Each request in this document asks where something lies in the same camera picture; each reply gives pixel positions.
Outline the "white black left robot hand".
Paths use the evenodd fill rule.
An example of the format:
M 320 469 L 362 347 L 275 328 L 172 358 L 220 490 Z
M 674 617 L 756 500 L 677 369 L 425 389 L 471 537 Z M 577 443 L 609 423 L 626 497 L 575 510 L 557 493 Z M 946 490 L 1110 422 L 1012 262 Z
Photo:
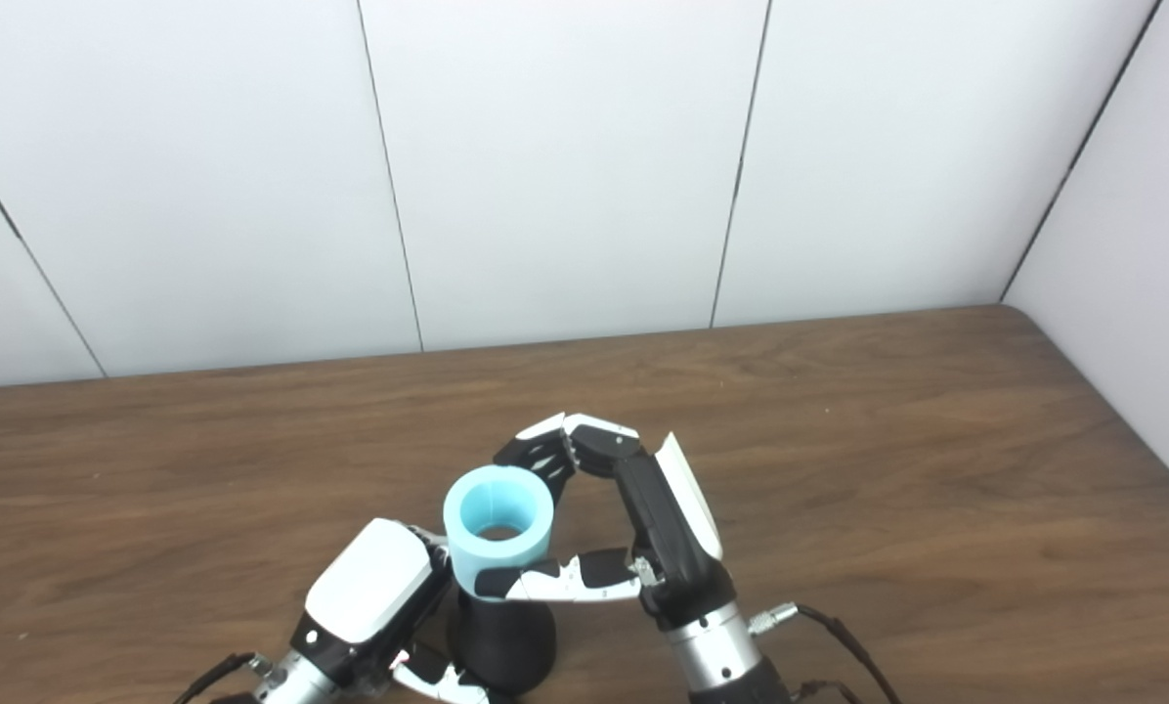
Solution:
M 260 700 L 338 703 L 400 685 L 440 703 L 491 703 L 471 674 L 416 641 L 454 582 L 447 538 L 374 518 L 309 588 L 283 682 L 267 677 Z

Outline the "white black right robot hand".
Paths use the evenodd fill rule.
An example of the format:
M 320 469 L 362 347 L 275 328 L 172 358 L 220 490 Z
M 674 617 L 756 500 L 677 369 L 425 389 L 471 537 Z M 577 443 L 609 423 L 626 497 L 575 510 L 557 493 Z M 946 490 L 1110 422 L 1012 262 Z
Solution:
M 563 564 L 537 558 L 479 570 L 477 598 L 565 603 L 637 598 L 660 630 L 701 621 L 735 601 L 713 513 L 673 435 L 651 453 L 630 427 L 559 412 L 516 433 L 494 461 L 537 475 L 553 501 L 576 472 L 615 482 L 632 544 L 586 551 Z

